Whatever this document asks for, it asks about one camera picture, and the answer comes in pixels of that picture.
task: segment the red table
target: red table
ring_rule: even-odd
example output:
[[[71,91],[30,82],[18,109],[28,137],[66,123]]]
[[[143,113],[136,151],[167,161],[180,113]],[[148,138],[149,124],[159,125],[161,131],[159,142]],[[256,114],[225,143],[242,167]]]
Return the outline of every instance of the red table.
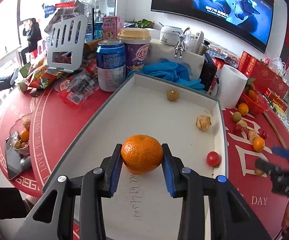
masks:
[[[30,112],[30,104],[32,108],[35,108],[31,116],[30,129],[30,152],[34,175],[32,171],[27,172],[20,179],[26,181],[26,183],[31,181],[31,187],[26,187],[23,183],[17,181],[13,182],[14,186],[28,194],[40,195],[40,189],[63,153],[110,95],[111,93],[97,90],[80,109],[74,109],[65,104],[52,88],[47,89],[36,100],[30,100],[30,96],[22,95],[19,92],[13,93],[12,96],[14,99],[17,98],[17,101],[10,99],[9,106],[4,110],[5,114],[0,119],[0,138],[2,141],[0,142],[0,160],[2,160],[0,166],[2,170],[4,170],[3,165],[5,163],[3,161],[3,142],[5,137],[8,136],[10,127],[19,118],[20,112],[23,114]],[[267,130],[269,134],[266,139],[267,150],[256,153],[253,151],[249,140],[247,140],[246,134],[237,135],[234,133],[235,123],[231,119],[233,112],[235,112],[234,109],[223,111],[228,141],[229,179],[249,203],[270,235],[275,236],[280,231],[288,199],[271,193],[272,184],[269,177],[258,177],[252,174],[254,173],[254,161],[261,156],[283,168],[289,168],[289,163],[287,160],[271,154],[269,148],[275,145],[281,146],[281,144],[263,115],[258,115],[255,118],[251,115],[245,116],[250,129],[256,129],[259,133],[262,130]],[[267,113],[289,147],[287,129],[272,111]],[[31,189],[33,183],[36,183],[35,190]],[[74,235],[75,237],[79,235],[77,225],[75,225]]]

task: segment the tv bezel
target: tv bezel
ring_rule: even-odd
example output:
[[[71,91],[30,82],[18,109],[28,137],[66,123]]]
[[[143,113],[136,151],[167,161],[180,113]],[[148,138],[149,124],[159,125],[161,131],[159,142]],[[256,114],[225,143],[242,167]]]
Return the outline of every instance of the tv bezel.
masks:
[[[269,6],[272,6],[272,20],[271,20],[267,44],[263,43],[258,38],[248,33],[247,31],[241,29],[240,27],[230,22],[227,22],[217,16],[208,14],[203,11],[199,11],[197,9],[184,8],[184,7],[181,7],[181,5],[175,7],[174,4],[166,3],[166,2],[164,3],[163,0],[151,0],[151,11],[180,15],[180,16],[184,16],[187,18],[191,18],[194,20],[198,20],[198,21],[210,24],[212,26],[218,27],[224,31],[227,31],[228,33],[231,33],[241,38],[245,42],[249,43],[250,45],[254,46],[256,49],[261,51],[262,53],[265,53],[268,42],[269,42],[271,29],[272,29],[274,2],[271,0],[263,0],[263,1],[268,3]]]

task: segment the tv logo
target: tv logo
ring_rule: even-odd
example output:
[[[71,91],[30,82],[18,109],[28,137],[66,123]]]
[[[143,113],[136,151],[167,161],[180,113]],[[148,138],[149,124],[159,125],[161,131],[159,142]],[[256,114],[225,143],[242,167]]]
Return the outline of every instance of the tv logo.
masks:
[[[267,7],[269,10],[271,10],[271,7],[269,7],[269,5],[265,4],[263,1],[261,1],[261,3],[262,3],[265,7]]]

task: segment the silver faucet figurine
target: silver faucet figurine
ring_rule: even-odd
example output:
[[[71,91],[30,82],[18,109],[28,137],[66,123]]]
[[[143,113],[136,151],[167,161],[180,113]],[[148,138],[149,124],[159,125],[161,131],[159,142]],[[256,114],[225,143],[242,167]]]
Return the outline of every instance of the silver faucet figurine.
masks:
[[[185,38],[185,32],[190,30],[190,28],[186,28],[186,30],[183,33],[180,33],[179,31],[173,30],[173,33],[179,33],[179,38],[180,40],[178,41],[177,45],[174,47],[175,48],[175,55],[174,57],[178,56],[178,50],[180,50],[180,56],[179,58],[182,58],[182,52],[185,51],[185,43],[184,43],[184,38]]]

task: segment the blue can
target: blue can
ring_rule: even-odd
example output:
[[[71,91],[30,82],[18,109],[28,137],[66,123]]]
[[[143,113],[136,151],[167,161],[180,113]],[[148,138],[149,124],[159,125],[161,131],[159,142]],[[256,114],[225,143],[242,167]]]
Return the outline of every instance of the blue can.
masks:
[[[121,40],[98,42],[97,67],[99,87],[115,91],[126,79],[126,53]]]

